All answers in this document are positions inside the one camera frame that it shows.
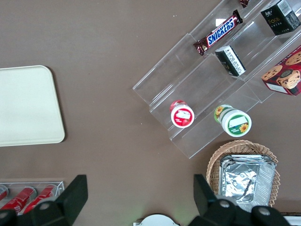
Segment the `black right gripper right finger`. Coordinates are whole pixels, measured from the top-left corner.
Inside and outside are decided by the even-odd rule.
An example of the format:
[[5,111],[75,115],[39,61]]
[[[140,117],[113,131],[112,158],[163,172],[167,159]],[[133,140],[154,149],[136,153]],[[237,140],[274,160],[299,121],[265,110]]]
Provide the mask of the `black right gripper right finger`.
[[199,215],[190,226],[288,226],[282,214],[268,206],[255,206],[247,212],[224,198],[217,198],[202,174],[194,175],[194,201]]

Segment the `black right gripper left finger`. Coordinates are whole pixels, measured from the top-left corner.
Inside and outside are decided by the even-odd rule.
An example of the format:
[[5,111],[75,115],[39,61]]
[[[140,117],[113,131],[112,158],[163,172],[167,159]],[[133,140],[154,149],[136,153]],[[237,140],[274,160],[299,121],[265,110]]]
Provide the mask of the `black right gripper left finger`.
[[77,175],[54,201],[38,204],[28,213],[0,211],[2,226],[72,226],[88,199],[87,176]]

